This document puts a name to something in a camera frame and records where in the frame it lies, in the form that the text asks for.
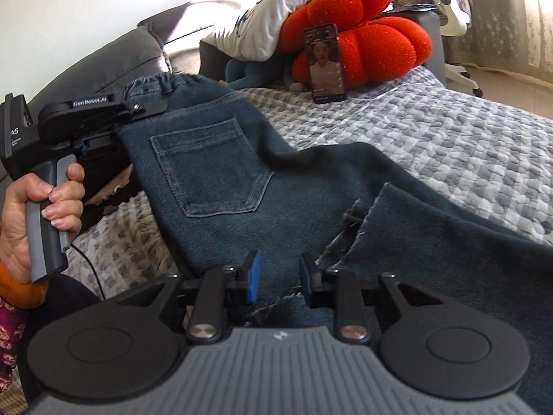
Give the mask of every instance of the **white wall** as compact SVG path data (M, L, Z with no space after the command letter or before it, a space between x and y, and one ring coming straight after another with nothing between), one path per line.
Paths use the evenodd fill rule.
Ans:
M0 0L0 101L29 101L63 70L189 0Z

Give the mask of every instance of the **round black pad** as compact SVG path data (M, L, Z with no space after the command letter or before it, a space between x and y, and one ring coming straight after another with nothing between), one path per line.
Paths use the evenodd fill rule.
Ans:
M399 380L449 400L511 391L530 360L516 329L457 303L411 307L383 334L379 353Z
M99 304L48 325L28 349L31 371L48 392L88 404L142 394L178 356L167 326L144 316L141 307L117 304Z

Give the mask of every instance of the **stuffed toy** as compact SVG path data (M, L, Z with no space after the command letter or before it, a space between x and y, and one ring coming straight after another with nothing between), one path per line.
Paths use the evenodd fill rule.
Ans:
M289 90L303 92L306 90L303 84L292 78L294 59L295 55L281 51L275 52L264 62L231 59L225 69L225 81L221 83L238 91L248 87L266 87L284 79L284 84Z
M310 85L303 30L334 23L346 88L390 81L423 64L432 54L432 40L416 22L402 17L375 19L392 0L311 0L291 13L280 30L279 48L297 55L294 80Z

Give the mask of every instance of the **gripper handle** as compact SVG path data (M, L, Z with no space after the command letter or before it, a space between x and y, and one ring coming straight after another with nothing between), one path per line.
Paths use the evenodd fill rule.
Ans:
M33 167L31 172L52 186L59 186L67 181L67 167L76 161L75 155L70 154L59 160L43 162ZM27 236L33 283L67 269L65 251L70 245L68 233L58 231L41 215L42 210L50 204L50 200L27 202Z

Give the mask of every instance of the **smartphone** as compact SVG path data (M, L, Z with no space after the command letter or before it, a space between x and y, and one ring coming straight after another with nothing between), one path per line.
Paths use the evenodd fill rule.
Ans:
M317 104L344 101L346 88L336 25L329 23L303 30L303 40L313 101Z

